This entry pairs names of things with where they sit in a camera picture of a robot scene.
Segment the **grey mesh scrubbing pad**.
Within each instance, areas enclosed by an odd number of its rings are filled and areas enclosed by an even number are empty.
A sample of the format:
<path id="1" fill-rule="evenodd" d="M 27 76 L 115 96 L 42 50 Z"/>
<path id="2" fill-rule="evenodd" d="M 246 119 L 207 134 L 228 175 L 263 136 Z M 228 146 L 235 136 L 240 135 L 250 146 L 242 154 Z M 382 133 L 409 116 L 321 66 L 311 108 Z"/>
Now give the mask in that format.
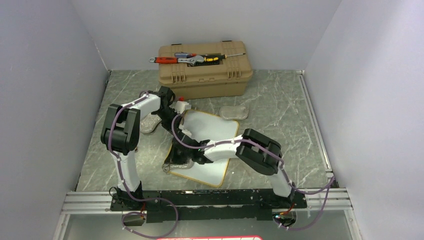
<path id="1" fill-rule="evenodd" d="M 249 115 L 249 108 L 245 105 L 222 106 L 219 110 L 219 116 L 226 121 L 244 120 Z"/>

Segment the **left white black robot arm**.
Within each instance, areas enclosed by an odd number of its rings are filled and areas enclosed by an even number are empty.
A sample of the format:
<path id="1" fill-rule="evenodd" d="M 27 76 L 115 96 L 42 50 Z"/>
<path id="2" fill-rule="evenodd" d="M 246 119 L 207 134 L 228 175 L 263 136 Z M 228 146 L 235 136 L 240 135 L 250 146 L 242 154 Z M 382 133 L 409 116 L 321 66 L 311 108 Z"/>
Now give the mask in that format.
<path id="1" fill-rule="evenodd" d="M 158 91 L 142 91 L 139 98 L 128 103 L 113 103 L 107 109 L 100 140 L 113 157 L 119 180 L 118 193 L 127 193 L 123 202 L 131 210 L 139 209 L 144 203 L 135 160 L 141 120 L 149 114 L 157 115 L 162 127 L 170 132 L 177 115 L 171 108 L 175 99 L 174 92 L 162 86 Z"/>

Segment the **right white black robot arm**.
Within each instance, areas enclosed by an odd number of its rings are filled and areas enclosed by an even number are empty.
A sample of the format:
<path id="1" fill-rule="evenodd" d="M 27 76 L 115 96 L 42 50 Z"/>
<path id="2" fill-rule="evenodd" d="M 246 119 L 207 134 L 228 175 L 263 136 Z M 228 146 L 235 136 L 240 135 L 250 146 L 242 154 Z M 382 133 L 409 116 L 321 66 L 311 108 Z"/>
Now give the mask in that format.
<path id="1" fill-rule="evenodd" d="M 178 130 L 162 168 L 170 171 L 172 167 L 189 167 L 194 163 L 205 165 L 232 158 L 240 159 L 257 173 L 268 177 L 280 207 L 287 208 L 295 201 L 294 185 L 284 170 L 281 145 L 251 128 L 231 139 L 202 141 L 196 141 Z"/>

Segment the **yellow framed whiteboard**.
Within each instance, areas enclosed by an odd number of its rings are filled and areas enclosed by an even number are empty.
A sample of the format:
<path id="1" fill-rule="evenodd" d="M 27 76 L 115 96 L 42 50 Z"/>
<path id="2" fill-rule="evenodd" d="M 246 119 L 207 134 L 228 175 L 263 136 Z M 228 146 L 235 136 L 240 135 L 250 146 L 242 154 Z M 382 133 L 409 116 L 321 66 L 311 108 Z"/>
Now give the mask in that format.
<path id="1" fill-rule="evenodd" d="M 239 123 L 235 120 L 224 120 L 210 113 L 187 110 L 184 115 L 184 127 L 192 133 L 196 141 L 222 141 L 238 135 Z M 170 173 L 214 188 L 220 187 L 229 165 L 229 159 L 220 159 L 213 163 L 195 163 L 189 169 L 175 169 Z"/>

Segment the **dark brown scrubbing pad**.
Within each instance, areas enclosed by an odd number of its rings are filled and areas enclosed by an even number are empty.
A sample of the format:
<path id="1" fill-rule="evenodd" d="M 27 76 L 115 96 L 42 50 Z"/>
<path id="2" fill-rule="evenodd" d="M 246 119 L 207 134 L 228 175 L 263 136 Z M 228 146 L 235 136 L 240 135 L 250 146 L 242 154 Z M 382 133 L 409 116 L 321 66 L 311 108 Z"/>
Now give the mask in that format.
<path id="1" fill-rule="evenodd" d="M 161 166 L 161 169 L 165 173 L 169 173 L 174 170 L 188 170 L 194 166 L 194 162 L 189 160 L 185 163 L 175 163 L 175 162 L 164 162 Z"/>

